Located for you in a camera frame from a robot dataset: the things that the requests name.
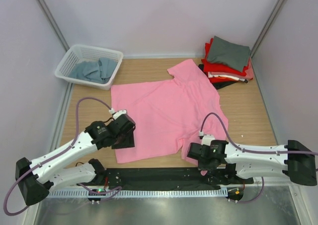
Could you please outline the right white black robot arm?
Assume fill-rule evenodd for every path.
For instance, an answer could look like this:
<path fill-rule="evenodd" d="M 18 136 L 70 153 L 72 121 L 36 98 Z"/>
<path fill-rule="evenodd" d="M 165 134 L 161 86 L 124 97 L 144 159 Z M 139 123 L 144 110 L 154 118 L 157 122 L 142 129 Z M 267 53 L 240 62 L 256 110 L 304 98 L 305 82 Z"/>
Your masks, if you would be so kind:
<path fill-rule="evenodd" d="M 199 170 L 211 172 L 221 164 L 229 183 L 252 177 L 288 177 L 303 186 L 316 186 L 316 153 L 296 140 L 279 146 L 235 145 L 222 140 L 204 138 L 191 143 L 187 156 L 198 162 Z"/>

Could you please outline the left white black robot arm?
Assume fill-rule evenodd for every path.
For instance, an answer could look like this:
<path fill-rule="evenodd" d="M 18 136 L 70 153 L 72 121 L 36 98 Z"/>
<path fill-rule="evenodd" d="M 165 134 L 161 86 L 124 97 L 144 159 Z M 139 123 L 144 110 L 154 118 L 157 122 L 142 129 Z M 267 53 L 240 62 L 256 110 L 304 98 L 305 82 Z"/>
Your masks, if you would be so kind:
<path fill-rule="evenodd" d="M 15 179 L 27 206 L 44 200 L 49 193 L 71 185 L 92 183 L 100 185 L 105 180 L 105 168 L 97 159 L 80 166 L 67 165 L 86 154 L 102 148 L 125 149 L 134 147 L 133 131 L 136 124 L 125 110 L 116 112 L 109 123 L 94 121 L 58 149 L 37 159 L 22 158 L 16 163 Z"/>

